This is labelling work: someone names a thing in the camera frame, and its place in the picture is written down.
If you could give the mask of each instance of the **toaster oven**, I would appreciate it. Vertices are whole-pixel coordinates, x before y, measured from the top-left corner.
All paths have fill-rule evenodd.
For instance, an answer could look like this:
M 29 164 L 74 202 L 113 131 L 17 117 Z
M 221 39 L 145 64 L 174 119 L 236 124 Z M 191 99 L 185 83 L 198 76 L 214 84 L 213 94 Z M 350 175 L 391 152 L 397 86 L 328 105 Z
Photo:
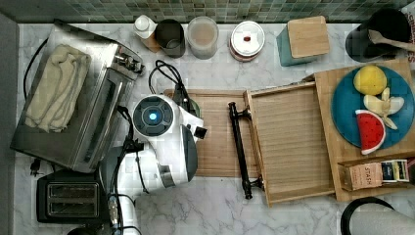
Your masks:
M 59 133 L 46 132 L 25 125 L 24 120 L 46 62 L 62 44 L 88 54 L 91 63 L 68 127 Z M 127 102 L 134 80 L 143 73 L 142 59 L 116 41 L 66 23 L 54 23 L 11 148 L 75 171 L 93 172 L 115 137 L 116 107 Z

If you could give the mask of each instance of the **banana peel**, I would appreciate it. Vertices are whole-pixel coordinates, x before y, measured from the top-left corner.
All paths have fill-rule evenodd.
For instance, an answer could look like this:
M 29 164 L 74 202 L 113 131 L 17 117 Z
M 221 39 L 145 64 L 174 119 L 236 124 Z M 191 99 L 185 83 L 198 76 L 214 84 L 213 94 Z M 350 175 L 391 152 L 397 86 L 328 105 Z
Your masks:
M 365 95 L 363 104 L 366 109 L 381 117 L 387 127 L 397 129 L 397 126 L 388 116 L 397 113 L 403 107 L 405 100 L 402 97 L 390 96 L 391 90 L 387 87 L 382 92 L 382 99 L 372 95 Z

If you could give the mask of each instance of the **white marble surface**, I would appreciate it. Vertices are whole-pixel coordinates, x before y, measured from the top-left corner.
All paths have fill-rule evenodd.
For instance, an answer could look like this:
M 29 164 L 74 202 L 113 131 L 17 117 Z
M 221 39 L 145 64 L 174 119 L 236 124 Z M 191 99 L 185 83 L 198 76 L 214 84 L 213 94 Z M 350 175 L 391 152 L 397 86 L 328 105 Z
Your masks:
M 357 65 L 345 51 L 347 34 L 356 26 L 329 24 L 330 53 L 318 61 L 289 68 L 279 63 L 275 37 L 283 24 L 263 24 L 266 43 L 260 55 L 250 63 L 235 61 L 229 54 L 227 41 L 234 25 L 219 26 L 218 51 L 209 60 L 196 59 L 189 48 L 180 59 L 170 59 L 163 52 L 151 53 L 133 34 L 131 24 L 76 24 L 97 34 L 115 39 L 136 51 L 145 61 L 147 70 L 155 60 L 164 60 L 180 71 L 188 89 L 262 89 L 298 81 L 316 71 Z M 49 35 L 50 24 L 20 24 L 20 71 L 18 112 L 23 104 L 23 73 L 40 43 Z M 28 77 L 34 76 L 35 61 Z M 148 74 L 136 81 L 131 100 L 150 94 Z M 172 88 L 168 80 L 156 75 L 155 87 L 159 92 Z M 30 157 L 17 154 L 15 184 L 14 234 L 67 234 L 73 225 L 41 224 L 35 215 L 35 188 L 37 178 L 29 175 Z M 50 173 L 44 164 L 40 170 Z M 415 191 L 409 190 L 380 197 L 399 212 L 415 217 Z M 136 210 L 143 234 L 341 234 L 340 218 L 346 203 L 332 197 L 296 200 L 268 208 L 262 192 L 254 190 L 254 198 L 244 199 L 238 178 L 196 177 L 190 183 L 141 196 Z

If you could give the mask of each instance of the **blue light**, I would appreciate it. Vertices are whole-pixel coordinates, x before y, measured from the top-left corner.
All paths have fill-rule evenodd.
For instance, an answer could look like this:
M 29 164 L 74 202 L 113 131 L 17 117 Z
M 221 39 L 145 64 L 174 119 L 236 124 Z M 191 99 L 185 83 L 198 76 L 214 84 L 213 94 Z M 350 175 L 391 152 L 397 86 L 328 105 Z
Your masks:
M 155 120 L 157 118 L 157 115 L 156 114 L 150 114 L 149 118 L 151 120 Z

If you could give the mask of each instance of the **blue plate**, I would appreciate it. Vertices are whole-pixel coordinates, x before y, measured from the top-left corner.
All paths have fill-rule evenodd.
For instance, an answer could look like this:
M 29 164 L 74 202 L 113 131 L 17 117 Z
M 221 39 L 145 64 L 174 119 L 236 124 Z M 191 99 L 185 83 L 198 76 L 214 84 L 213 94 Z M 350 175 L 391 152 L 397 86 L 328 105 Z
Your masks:
M 406 81 L 393 70 L 380 67 L 388 79 L 391 97 L 402 97 L 405 103 L 396 114 L 388 116 L 397 126 L 397 130 L 386 127 L 387 136 L 381 149 L 388 148 L 399 142 L 408 133 L 414 119 L 414 97 Z M 354 77 L 360 70 L 349 72 L 339 83 L 332 99 L 332 117 L 336 128 L 344 139 L 352 145 L 360 147 L 360 134 L 356 120 L 356 110 L 367 110 L 363 104 L 364 95 L 353 85 Z

